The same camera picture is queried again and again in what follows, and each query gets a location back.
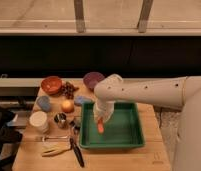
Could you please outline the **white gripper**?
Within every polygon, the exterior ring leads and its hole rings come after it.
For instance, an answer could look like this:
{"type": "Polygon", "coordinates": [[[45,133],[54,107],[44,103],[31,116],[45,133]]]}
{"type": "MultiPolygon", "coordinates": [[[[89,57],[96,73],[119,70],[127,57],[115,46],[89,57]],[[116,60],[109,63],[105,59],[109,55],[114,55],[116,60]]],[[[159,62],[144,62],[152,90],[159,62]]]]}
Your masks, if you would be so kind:
{"type": "Polygon", "coordinates": [[[99,123],[99,120],[102,118],[103,123],[107,123],[114,112],[114,101],[103,101],[97,99],[93,106],[94,122],[95,124],[99,123]]]}

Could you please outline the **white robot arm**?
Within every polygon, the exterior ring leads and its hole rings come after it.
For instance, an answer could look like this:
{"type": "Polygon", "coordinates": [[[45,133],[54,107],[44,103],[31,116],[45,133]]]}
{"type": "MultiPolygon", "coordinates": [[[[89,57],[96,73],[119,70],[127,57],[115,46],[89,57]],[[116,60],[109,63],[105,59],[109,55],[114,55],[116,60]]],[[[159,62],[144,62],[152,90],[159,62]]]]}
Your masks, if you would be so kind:
{"type": "Polygon", "coordinates": [[[112,74],[94,88],[94,120],[106,123],[116,101],[132,101],[179,109],[172,171],[201,171],[201,76],[125,83],[112,74]]]}

